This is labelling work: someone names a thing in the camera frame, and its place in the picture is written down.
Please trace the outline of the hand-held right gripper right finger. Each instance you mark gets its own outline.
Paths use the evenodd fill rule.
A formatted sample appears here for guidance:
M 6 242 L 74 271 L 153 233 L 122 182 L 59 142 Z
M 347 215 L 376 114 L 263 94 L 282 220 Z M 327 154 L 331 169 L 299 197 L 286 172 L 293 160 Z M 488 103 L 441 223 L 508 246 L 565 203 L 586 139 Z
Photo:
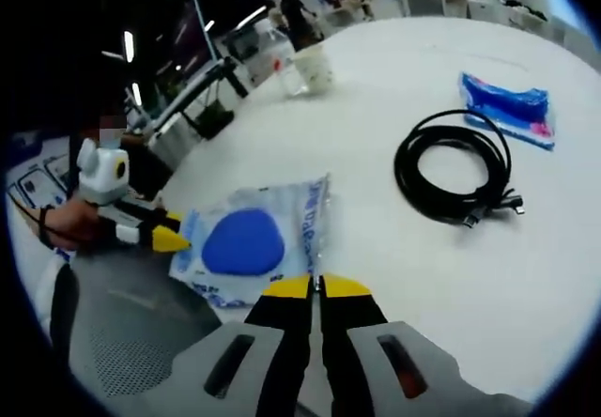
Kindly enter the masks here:
M 533 405 L 487 394 L 456 359 L 408 323 L 388 320 L 361 283 L 319 278 L 322 357 L 334 416 L 528 416 Z

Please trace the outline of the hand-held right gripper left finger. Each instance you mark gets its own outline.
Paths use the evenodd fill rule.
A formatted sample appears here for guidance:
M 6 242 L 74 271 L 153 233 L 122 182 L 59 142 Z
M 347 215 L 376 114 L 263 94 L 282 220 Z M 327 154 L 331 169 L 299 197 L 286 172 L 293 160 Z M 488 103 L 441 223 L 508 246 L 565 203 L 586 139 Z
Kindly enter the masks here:
M 270 283 L 242 322 L 176 358 L 174 416 L 292 416 L 309 360 L 313 277 Z

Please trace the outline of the person's left hand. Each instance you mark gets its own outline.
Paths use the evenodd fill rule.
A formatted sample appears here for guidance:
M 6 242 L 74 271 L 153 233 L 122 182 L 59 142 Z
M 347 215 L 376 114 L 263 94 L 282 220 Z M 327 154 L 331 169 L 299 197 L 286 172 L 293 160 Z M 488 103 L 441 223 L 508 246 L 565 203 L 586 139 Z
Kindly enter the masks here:
M 45 234 L 55 248 L 77 251 L 91 245 L 100 233 L 98 209 L 79 198 L 71 198 L 45 214 Z

